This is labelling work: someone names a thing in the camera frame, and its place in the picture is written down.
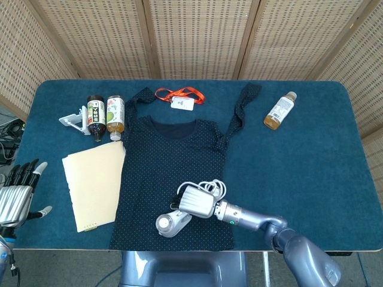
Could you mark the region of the green label tea bottle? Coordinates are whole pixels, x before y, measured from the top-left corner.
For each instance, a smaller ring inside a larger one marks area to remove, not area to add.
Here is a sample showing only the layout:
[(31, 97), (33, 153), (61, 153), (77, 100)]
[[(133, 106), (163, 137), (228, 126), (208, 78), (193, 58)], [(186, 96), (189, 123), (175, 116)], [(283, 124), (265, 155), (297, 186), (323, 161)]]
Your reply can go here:
[(120, 95), (107, 99), (107, 130), (112, 141), (119, 141), (124, 132), (124, 100)]

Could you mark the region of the blue carpet table cover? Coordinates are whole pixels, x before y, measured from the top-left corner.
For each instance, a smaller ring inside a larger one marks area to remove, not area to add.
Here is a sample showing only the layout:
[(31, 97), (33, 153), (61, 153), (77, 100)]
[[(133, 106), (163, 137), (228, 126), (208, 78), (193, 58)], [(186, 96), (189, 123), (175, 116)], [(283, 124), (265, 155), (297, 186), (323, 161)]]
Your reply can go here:
[[(164, 124), (209, 120), (225, 132), (244, 81), (51, 80), (35, 94), (16, 163), (47, 162), (32, 202), (52, 212), (16, 233), (19, 249), (110, 249), (114, 223), (78, 232), (62, 159), (96, 146), (59, 123), (93, 94), (129, 100), (144, 88), (192, 86), (206, 97), (192, 112), (155, 99), (138, 116)], [(281, 216), (288, 226), (327, 251), (383, 248), (383, 210), (365, 158), (345, 87), (334, 81), (259, 81), (259, 95), (245, 107), (244, 127), (230, 139), (221, 180), (226, 199), (255, 212)], [(263, 121), (288, 92), (294, 108), (272, 130)], [(261, 232), (229, 225), (233, 250), (267, 248)]]

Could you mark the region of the grey-blue robot torso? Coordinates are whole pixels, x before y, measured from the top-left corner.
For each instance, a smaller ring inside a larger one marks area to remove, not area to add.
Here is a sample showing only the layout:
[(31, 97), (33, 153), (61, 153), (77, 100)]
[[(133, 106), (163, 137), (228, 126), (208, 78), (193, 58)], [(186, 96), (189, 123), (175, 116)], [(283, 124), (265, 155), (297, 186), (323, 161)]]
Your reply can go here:
[(118, 287), (250, 287), (239, 251), (124, 251)]

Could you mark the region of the dark tea bottle black cap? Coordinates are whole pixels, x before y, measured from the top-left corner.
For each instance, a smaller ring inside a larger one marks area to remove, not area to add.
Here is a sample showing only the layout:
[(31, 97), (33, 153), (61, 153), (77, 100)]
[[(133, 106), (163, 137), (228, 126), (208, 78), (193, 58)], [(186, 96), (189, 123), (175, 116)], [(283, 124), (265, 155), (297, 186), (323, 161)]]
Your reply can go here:
[(87, 126), (95, 142), (100, 142), (107, 129), (104, 99), (100, 95), (87, 98)]

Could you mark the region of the amber drink bottle white label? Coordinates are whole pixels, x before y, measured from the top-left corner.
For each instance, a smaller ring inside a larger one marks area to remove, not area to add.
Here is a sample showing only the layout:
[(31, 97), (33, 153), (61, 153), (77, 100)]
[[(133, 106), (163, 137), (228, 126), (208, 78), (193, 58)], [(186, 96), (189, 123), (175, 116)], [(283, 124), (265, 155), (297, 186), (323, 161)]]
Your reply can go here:
[(282, 96), (265, 117), (264, 125), (272, 130), (276, 130), (294, 108), (296, 98), (297, 94), (293, 91)]

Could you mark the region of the white ID badge card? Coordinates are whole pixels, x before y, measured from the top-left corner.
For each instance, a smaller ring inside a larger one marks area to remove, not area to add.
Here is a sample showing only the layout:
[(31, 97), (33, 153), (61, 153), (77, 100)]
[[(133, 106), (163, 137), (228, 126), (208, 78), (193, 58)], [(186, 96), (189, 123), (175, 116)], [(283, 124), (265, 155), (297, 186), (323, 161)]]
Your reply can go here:
[(194, 109), (194, 99), (190, 97), (174, 96), (171, 100), (171, 108), (192, 111)]

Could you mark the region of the white plastic phone stand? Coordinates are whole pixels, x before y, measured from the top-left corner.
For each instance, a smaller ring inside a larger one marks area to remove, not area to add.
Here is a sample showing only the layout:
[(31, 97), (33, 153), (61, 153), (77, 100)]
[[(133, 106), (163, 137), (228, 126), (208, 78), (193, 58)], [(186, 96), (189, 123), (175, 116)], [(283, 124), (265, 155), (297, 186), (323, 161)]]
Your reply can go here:
[(59, 122), (66, 127), (73, 127), (86, 136), (91, 135), (87, 125), (87, 108), (85, 106), (79, 109), (78, 114), (59, 118)]

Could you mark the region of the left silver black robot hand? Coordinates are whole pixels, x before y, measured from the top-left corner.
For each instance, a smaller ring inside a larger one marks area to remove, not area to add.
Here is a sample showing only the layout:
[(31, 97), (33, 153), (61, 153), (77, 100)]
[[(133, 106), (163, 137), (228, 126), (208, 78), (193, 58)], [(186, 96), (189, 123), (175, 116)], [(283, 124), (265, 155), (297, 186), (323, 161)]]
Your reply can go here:
[(46, 206), (31, 212), (31, 203), (39, 179), (47, 163), (34, 159), (24, 165), (15, 165), (0, 188), (0, 228), (19, 228), (25, 221), (47, 216), (53, 209)]

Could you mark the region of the metal table leg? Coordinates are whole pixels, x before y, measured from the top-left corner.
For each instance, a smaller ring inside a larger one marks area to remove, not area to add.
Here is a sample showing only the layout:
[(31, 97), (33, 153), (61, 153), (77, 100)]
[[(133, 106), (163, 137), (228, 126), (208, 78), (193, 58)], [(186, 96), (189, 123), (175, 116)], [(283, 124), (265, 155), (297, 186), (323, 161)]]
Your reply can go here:
[(264, 273), (265, 287), (271, 287), (268, 253), (269, 252), (267, 252), (267, 251), (262, 252), (262, 256), (263, 256), (263, 273)]

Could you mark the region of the navy polka dot shirt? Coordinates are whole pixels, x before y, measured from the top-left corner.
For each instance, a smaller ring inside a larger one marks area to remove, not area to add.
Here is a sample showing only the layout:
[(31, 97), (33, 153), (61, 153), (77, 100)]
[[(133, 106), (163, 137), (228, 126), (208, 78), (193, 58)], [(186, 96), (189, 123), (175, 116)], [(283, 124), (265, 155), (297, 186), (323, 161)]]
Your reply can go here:
[(120, 251), (226, 251), (234, 247), (232, 229), (213, 218), (194, 217), (174, 237), (161, 236), (156, 219), (167, 213), (183, 182), (223, 177), (230, 138), (245, 124), (245, 107), (261, 91), (247, 84), (225, 132), (216, 122), (164, 124), (139, 117), (138, 106), (156, 96), (144, 88), (125, 103), (126, 151), (110, 249)]

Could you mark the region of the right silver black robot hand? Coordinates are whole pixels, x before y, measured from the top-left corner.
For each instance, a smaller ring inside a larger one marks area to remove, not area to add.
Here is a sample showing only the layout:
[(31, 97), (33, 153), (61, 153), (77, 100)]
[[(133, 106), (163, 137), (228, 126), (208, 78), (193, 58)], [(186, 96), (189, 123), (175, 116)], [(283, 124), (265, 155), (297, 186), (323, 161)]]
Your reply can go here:
[(200, 185), (184, 182), (178, 187), (170, 208), (198, 218), (210, 218), (225, 195), (226, 186), (222, 182), (201, 182)]

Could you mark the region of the cream paper folder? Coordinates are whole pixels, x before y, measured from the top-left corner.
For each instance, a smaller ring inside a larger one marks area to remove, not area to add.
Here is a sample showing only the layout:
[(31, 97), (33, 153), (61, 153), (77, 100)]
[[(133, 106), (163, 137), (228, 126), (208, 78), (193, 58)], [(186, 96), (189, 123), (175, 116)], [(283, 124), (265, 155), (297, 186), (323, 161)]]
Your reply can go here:
[(62, 159), (79, 233), (115, 221), (125, 154), (114, 141)]

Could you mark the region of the wicker folding screen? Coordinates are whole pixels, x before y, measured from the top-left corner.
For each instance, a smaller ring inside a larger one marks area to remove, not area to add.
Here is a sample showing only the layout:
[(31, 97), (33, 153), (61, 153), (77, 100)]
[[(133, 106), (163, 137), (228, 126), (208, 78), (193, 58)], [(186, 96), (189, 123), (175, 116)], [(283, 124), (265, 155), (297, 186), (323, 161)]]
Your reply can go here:
[(383, 0), (0, 0), (0, 105), (73, 78), (339, 81), (383, 194)]

